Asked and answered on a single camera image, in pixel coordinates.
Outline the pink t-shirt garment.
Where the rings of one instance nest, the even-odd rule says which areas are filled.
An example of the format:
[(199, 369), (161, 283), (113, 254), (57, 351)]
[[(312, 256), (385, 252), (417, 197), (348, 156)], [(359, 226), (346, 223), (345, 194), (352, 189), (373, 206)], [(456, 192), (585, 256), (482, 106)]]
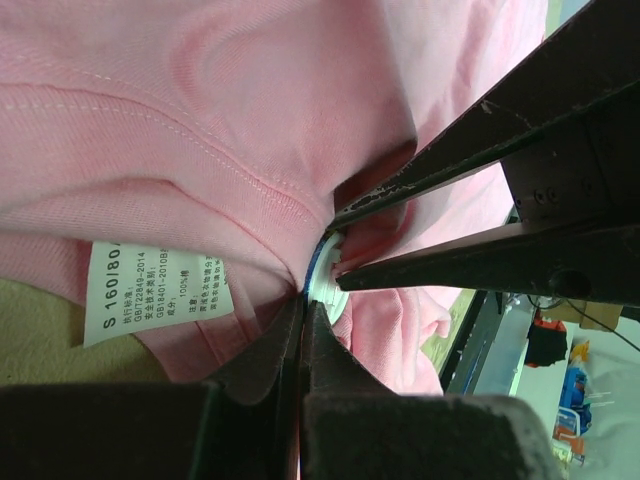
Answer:
[[(543, 40), (544, 1), (5, 1), (1, 379), (197, 381), (303, 289), (335, 214)], [(220, 259), (226, 315), (104, 321), (92, 250)]]

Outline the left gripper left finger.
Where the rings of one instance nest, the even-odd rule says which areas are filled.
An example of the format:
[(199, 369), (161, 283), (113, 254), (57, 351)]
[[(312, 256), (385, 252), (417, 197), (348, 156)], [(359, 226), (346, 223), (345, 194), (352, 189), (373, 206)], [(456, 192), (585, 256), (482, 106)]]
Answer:
[(305, 307), (191, 383), (46, 384), (1, 391), (5, 479), (295, 479)]

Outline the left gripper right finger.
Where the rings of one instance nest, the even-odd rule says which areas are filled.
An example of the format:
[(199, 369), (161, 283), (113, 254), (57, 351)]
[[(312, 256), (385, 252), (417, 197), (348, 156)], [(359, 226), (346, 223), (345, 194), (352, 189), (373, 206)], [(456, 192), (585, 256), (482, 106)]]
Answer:
[(557, 479), (541, 420), (496, 395), (399, 395), (308, 307), (302, 339), (304, 479)]

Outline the white round brooch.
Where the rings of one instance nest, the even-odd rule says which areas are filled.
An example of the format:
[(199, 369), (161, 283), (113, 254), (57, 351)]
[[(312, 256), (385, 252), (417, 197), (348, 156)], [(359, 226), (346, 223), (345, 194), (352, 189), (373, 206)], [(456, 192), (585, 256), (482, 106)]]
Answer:
[(327, 232), (322, 237), (311, 257), (303, 288), (306, 303), (322, 304), (331, 326), (340, 319), (349, 299), (349, 293), (337, 284), (334, 272), (341, 262), (343, 241), (344, 235), (339, 232)]

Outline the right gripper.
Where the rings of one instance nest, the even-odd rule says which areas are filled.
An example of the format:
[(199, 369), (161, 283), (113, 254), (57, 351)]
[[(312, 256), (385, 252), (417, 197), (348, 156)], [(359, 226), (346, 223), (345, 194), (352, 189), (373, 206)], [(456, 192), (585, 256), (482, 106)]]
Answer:
[[(339, 211), (341, 228), (501, 160), (524, 221), (639, 209), (639, 4), (590, 1), (398, 172)], [(359, 267), (344, 291), (417, 286), (639, 303), (639, 224), (513, 223)]]

